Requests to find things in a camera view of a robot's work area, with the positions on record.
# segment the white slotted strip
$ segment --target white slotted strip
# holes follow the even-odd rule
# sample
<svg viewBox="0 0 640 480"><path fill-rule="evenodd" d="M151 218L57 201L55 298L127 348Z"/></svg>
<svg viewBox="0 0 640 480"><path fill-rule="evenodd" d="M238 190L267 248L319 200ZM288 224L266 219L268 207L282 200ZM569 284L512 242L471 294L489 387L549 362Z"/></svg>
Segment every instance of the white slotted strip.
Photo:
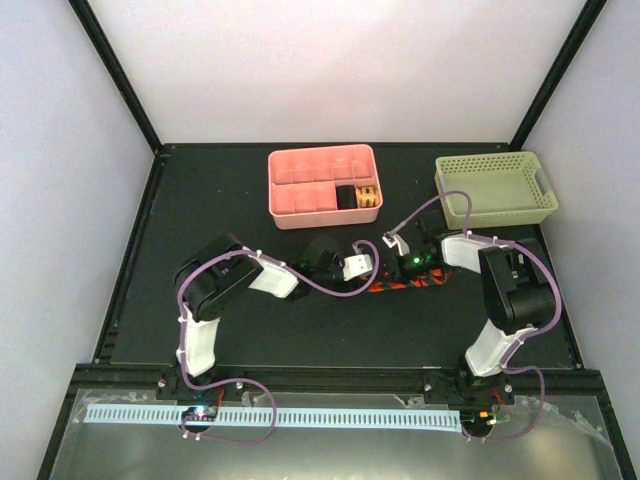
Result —
<svg viewBox="0 0 640 480"><path fill-rule="evenodd" d="M173 405L89 405L85 423L179 425L189 407ZM271 408L222 407L215 421L189 425L268 427ZM460 414L446 410L279 408L276 426L284 428L362 428L460 432Z"/></svg>

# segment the black mat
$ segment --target black mat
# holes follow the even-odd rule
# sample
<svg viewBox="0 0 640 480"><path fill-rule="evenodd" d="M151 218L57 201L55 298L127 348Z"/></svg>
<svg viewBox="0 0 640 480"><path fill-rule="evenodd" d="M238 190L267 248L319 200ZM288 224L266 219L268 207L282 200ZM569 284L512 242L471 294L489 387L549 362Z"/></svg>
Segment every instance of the black mat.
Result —
<svg viewBox="0 0 640 480"><path fill-rule="evenodd" d="M172 275L217 235L287 258L319 230L281 231L267 204L267 156L278 145L178 146L170 150L118 324L113 363L169 363L178 343ZM435 195L439 156L498 151L498 146L375 146L385 204L373 224L325 229L344 247L371 239ZM484 231L504 238L536 236L530 226ZM403 236L418 239L407 226ZM443 287L336 299L313 292L296 302L247 291L218 331L222 365L452 366L486 322L480 277L456 272ZM561 325L528 342L512 366L570 368Z"/></svg>

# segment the black frame post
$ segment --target black frame post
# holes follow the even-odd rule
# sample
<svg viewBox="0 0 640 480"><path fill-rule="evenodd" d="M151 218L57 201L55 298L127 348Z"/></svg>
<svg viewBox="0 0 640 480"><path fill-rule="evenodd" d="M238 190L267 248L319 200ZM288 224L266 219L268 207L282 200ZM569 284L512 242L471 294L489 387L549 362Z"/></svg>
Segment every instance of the black frame post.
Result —
<svg viewBox="0 0 640 480"><path fill-rule="evenodd" d="M529 106L529 110L525 114L516 134L514 135L511 143L509 144L512 151L518 151L522 149L524 142L527 140L527 137L535 127L536 122L542 115L547 103L551 99L553 92L555 92L560 80L564 76L565 72L571 65L573 58L578 53L582 42L587 38L591 27L595 23L598 15L604 8L607 0L587 0L578 15L567 39L564 41L560 52L558 52L558 56L553 61L547 76L545 77L542 85L540 85L540 89L536 96L531 102Z"/></svg>
<svg viewBox="0 0 640 480"><path fill-rule="evenodd" d="M162 142L160 141L160 138L158 138L153 125L151 125L151 121L149 120L149 117L147 117L144 108L142 108L142 104L140 103L131 82L129 82L122 65L120 65L120 61L118 60L116 53L113 51L109 40L107 40L107 36L105 35L104 30L102 30L100 22L98 22L93 10L89 6L89 2L87 0L69 0L69 4L71 4L71 7L76 12L80 23L84 27L85 32L87 32L91 43L93 43L93 46L98 52L98 55L100 55L104 66L107 67L113 83L116 84L120 95L122 95L122 98L129 107L129 110L140 127L144 138L147 139L149 147L151 147L153 153L159 153L162 149Z"/></svg>

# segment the pink plastic container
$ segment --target pink plastic container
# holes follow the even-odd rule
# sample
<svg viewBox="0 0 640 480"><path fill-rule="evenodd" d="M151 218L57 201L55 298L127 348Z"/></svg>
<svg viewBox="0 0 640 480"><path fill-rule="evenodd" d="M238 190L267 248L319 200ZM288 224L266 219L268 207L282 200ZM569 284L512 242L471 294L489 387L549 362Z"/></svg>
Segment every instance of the pink plastic container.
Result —
<svg viewBox="0 0 640 480"><path fill-rule="evenodd" d="M336 186L377 188L375 207L338 210ZM369 145L278 150L269 155L269 212L276 226L328 227L370 223L382 190Z"/></svg>

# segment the light green basket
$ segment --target light green basket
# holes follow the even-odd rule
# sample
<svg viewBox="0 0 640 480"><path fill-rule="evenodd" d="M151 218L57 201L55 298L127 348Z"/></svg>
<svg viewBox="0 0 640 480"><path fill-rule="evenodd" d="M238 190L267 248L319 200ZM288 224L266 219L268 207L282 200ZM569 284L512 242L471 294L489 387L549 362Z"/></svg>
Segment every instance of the light green basket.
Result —
<svg viewBox="0 0 640 480"><path fill-rule="evenodd" d="M436 160L438 192L463 190L471 196L471 227L540 223L558 209L549 180L531 152L440 157ZM451 230L463 227L467 201L462 195L442 199Z"/></svg>

